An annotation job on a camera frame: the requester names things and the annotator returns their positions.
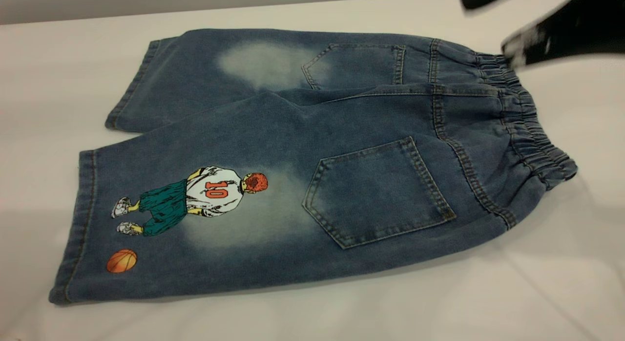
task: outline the back pocket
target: back pocket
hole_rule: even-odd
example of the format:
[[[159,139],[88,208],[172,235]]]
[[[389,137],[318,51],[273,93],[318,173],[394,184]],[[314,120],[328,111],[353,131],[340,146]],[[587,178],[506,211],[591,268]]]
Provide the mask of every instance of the back pocket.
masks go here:
[[[321,159],[303,206],[342,248],[456,218],[411,137]]]
[[[394,44],[330,44],[302,71],[313,89],[400,85],[405,52]]]

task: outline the pocket stitching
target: pocket stitching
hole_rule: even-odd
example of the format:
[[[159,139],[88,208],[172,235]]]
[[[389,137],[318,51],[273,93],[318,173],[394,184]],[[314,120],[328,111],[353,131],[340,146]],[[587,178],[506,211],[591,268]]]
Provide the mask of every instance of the pocket stitching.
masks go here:
[[[339,228],[335,227],[335,225],[332,225],[330,221],[327,218],[325,218],[324,215],[321,214],[319,210],[313,207],[314,197],[317,194],[317,190],[320,187],[319,183],[321,182],[321,179],[323,178],[326,170],[328,169],[327,167],[325,167],[325,164],[329,162],[340,163],[342,161],[361,158],[362,156],[366,156],[368,154],[379,152],[384,148],[392,148],[393,145],[395,144],[399,145],[399,149],[403,151],[408,150],[408,156],[413,162],[413,167],[415,168],[417,172],[417,176],[419,177],[421,181],[424,182],[424,185],[426,185],[426,187],[428,188],[430,198],[433,200],[434,204],[436,205],[436,208],[439,210],[440,218],[429,219],[427,221],[421,221],[420,223],[422,225],[419,225],[419,227],[415,227],[416,223],[404,223],[404,225],[402,225],[404,227],[403,229],[402,227],[400,227],[400,225],[397,225],[397,224],[386,227],[381,230],[377,229],[373,232],[375,234],[384,234],[384,236],[376,237],[375,239],[369,239],[368,241],[357,241],[356,243],[348,244],[345,241],[354,240],[355,237],[351,235],[343,234]],[[400,234],[408,234],[410,232],[415,232],[415,231],[423,230],[429,227],[434,227],[436,225],[440,225],[442,223],[445,223],[457,217],[455,212],[453,212],[451,207],[449,207],[449,203],[447,203],[447,201],[442,196],[440,189],[434,182],[434,179],[431,177],[431,174],[429,173],[429,170],[426,167],[425,162],[421,158],[419,151],[416,148],[415,141],[410,136],[404,139],[400,139],[395,142],[386,143],[385,145],[379,145],[375,147],[361,149],[359,151],[341,154],[338,156],[322,158],[319,161],[319,163],[317,163],[317,169],[315,170],[313,179],[308,187],[308,191],[306,191],[306,197],[304,199],[304,208],[317,220],[320,226],[330,235],[330,237],[334,239],[344,249],[356,247],[359,245],[364,245],[366,243],[380,241],[382,239],[391,238],[393,236],[398,236]],[[396,232],[394,234],[388,234],[388,231],[397,231],[397,230],[399,230],[399,232]]]
[[[323,56],[328,54],[334,48],[337,47],[363,47],[363,48],[391,48],[393,51],[397,51],[395,54],[395,71],[393,72],[393,80],[391,82],[392,85],[402,85],[403,84],[403,76],[404,76],[404,55],[406,54],[406,46],[405,45],[397,45],[397,44],[358,44],[358,43],[330,43],[326,49],[321,51],[317,56],[315,56],[308,63],[302,65],[302,72],[304,73],[304,77],[306,81],[310,85],[312,89],[319,90],[319,85],[314,80],[312,74],[310,73],[310,68],[317,63]]]

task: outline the printed graphic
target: printed graphic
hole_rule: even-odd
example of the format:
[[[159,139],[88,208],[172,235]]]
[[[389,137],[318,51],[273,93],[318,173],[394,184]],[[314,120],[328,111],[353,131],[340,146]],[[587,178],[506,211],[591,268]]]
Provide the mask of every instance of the printed graphic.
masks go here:
[[[137,254],[135,252],[131,250],[121,250],[111,256],[106,264],[106,269],[109,272],[118,274],[131,270],[136,263]]]
[[[143,226],[123,221],[117,231],[129,236],[156,236],[178,225],[186,214],[212,218],[230,212],[239,205],[244,193],[264,191],[267,186],[266,176],[259,172],[241,179],[234,170],[199,168],[186,179],[141,194],[134,205],[130,198],[122,197],[111,217],[148,211],[152,219]]]

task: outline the white table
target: white table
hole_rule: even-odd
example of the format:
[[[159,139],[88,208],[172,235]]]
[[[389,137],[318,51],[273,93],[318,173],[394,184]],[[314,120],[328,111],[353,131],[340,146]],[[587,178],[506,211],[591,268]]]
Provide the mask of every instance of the white table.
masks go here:
[[[47,302],[71,223],[78,152],[109,131],[152,39],[191,29],[393,32],[497,53],[564,0],[349,0],[0,26],[0,340],[625,340],[625,56],[520,72],[580,173],[502,237],[368,277],[174,299]]]

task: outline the elastic waistband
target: elastic waistband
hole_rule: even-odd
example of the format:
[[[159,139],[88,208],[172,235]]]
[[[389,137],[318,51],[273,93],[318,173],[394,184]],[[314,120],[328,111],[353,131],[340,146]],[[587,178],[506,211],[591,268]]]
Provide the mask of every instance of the elastic waistband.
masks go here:
[[[503,55],[477,55],[484,82],[501,88],[502,120],[511,135],[514,151],[547,185],[547,190],[575,176],[578,167],[555,147],[542,129],[532,96],[522,87]]]

